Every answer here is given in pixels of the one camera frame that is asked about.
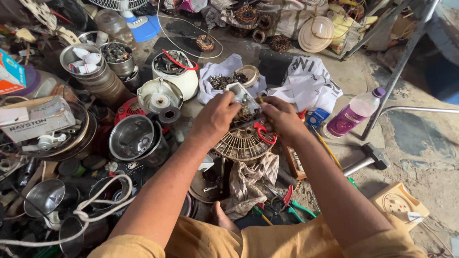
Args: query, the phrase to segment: rayston box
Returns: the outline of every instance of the rayston box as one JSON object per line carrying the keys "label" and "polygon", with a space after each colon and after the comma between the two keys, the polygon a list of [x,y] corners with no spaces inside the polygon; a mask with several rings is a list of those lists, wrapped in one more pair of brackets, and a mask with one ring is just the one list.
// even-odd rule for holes
{"label": "rayston box", "polygon": [[76,124],[70,106],[65,99],[59,96],[8,105],[0,108],[0,113],[6,114],[8,113],[7,109],[11,108],[26,108],[28,113],[28,121],[16,123],[18,118],[10,114],[10,123],[1,123],[5,125],[1,126],[0,129],[15,143],[50,134]]}
{"label": "rayston box", "polygon": [[0,49],[0,95],[25,88],[24,68]]}

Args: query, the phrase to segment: metal stand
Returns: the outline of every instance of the metal stand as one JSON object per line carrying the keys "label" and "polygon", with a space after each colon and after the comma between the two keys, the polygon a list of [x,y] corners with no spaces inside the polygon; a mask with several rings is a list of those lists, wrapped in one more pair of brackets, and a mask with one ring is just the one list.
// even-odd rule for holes
{"label": "metal stand", "polygon": [[[386,16],[386,18],[380,22],[373,30],[371,30],[355,47],[353,47],[350,51],[348,51],[343,58],[341,59],[342,61],[346,61],[352,54],[354,54],[361,46],[363,46],[371,37],[378,32],[379,29],[381,29],[384,24],[387,23],[389,19],[394,17],[395,15],[399,15],[399,13],[411,4],[414,0],[406,0],[403,1],[402,4],[400,4],[397,8],[392,9],[389,14]],[[398,78],[400,77],[403,68],[405,67],[411,53],[413,52],[414,47],[418,43],[419,39],[421,38],[425,25],[429,22],[429,20],[432,18],[432,14],[435,10],[435,7],[437,6],[438,2],[440,0],[432,0],[428,6],[424,9],[423,12],[423,18],[421,21],[418,22],[416,29],[413,32],[413,35],[409,39],[408,43],[406,44],[405,50],[403,51],[402,55],[400,56],[400,59],[397,62],[397,65],[394,68],[394,71],[392,72],[391,77],[389,78],[389,81],[387,82],[387,86],[385,88],[386,90],[386,95],[381,100],[381,103],[376,110],[376,112],[371,116],[367,127],[365,128],[365,131],[361,137],[361,140],[366,140],[368,135],[370,134],[370,131],[374,128],[376,121],[378,120],[379,116],[382,114],[382,110],[384,108],[384,105],[386,104],[387,99],[391,95],[395,83],[397,82]],[[430,111],[430,112],[444,112],[444,111],[439,111],[441,109],[428,109],[428,108],[416,108],[416,107],[400,107],[397,109],[405,109],[409,110],[408,108],[411,108],[411,110],[420,110],[420,111]]]}

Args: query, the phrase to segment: rusty fan grille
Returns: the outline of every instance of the rusty fan grille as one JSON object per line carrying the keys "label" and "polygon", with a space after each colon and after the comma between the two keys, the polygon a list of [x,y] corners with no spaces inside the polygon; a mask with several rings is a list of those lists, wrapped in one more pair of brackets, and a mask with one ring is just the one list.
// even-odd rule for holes
{"label": "rusty fan grille", "polygon": [[[264,132],[260,134],[267,140],[273,140]],[[248,161],[262,156],[272,145],[260,139],[257,131],[246,126],[226,133],[214,149],[226,158],[234,161]]]}

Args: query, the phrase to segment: purple bottle cap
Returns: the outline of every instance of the purple bottle cap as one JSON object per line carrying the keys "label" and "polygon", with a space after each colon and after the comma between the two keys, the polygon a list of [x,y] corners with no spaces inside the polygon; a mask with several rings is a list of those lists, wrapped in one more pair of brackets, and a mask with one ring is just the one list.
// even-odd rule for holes
{"label": "purple bottle cap", "polygon": [[373,93],[373,96],[377,98],[381,98],[382,96],[386,94],[386,90],[383,87],[378,87],[374,89],[372,93]]}

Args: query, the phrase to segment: person's right hand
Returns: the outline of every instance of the person's right hand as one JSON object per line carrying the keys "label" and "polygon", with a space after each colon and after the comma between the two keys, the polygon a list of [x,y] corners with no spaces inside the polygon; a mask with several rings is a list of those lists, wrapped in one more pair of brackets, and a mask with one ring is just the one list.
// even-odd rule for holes
{"label": "person's right hand", "polygon": [[[263,115],[273,122],[273,126],[280,134],[282,143],[294,148],[300,138],[310,133],[290,103],[272,96],[263,97],[263,101],[260,103]],[[272,136],[274,134],[273,126],[268,123],[267,119],[264,121],[268,134]]]}

